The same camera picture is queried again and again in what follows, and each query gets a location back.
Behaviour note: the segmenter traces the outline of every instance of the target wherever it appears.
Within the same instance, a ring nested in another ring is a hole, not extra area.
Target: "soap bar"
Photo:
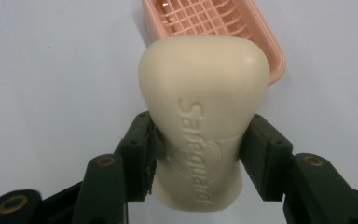
[[[152,191],[170,208],[215,212],[241,193],[239,146],[269,86],[269,63],[253,42],[179,35],[144,53],[139,85],[166,156]]]

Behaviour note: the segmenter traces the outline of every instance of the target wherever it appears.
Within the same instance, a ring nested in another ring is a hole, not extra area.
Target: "white table surface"
[[[358,189],[358,1],[256,2],[287,59],[257,113]],[[146,110],[137,66],[150,43],[139,0],[0,1],[0,195],[46,198],[114,151]],[[130,223],[285,223],[282,203],[263,203],[243,175],[223,212],[177,212],[150,196],[130,203]]]

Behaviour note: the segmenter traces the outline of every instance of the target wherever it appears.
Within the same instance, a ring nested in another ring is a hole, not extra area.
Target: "pink soap dish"
[[[281,47],[253,0],[143,0],[144,22],[154,40],[171,35],[232,35],[266,54],[269,85],[284,73]]]

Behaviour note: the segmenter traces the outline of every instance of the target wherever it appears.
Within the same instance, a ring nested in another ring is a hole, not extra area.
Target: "white soap bar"
[[[153,193],[177,210],[227,208],[241,193],[243,133],[269,86],[263,51],[237,37],[168,37],[146,50],[139,84],[167,152]]]

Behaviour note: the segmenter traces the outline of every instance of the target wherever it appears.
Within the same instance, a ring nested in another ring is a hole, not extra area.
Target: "soap dish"
[[[231,35],[253,41],[266,54],[270,80],[284,73],[285,59],[253,0],[143,0],[144,22],[154,40],[172,35]]]

